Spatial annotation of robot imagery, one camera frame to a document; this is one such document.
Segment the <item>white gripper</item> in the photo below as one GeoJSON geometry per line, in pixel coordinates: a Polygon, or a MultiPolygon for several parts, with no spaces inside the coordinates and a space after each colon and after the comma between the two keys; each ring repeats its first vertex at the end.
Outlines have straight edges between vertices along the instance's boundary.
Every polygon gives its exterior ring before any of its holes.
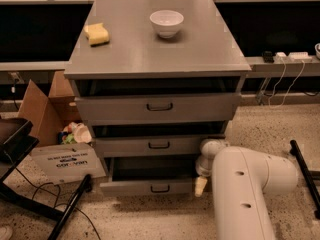
{"type": "Polygon", "coordinates": [[[195,180],[195,196],[201,197],[207,185],[207,178],[212,174],[213,157],[200,155],[196,160],[196,172],[199,177],[195,180]]]}

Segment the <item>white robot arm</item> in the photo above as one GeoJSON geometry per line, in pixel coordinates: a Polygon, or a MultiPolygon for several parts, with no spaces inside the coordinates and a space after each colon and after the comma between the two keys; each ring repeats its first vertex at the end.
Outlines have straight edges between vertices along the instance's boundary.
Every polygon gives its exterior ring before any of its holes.
{"type": "Polygon", "coordinates": [[[298,182],[295,165],[221,139],[202,141],[200,152],[195,195],[212,185],[217,240],[276,240],[264,196],[293,191],[298,182]]]}

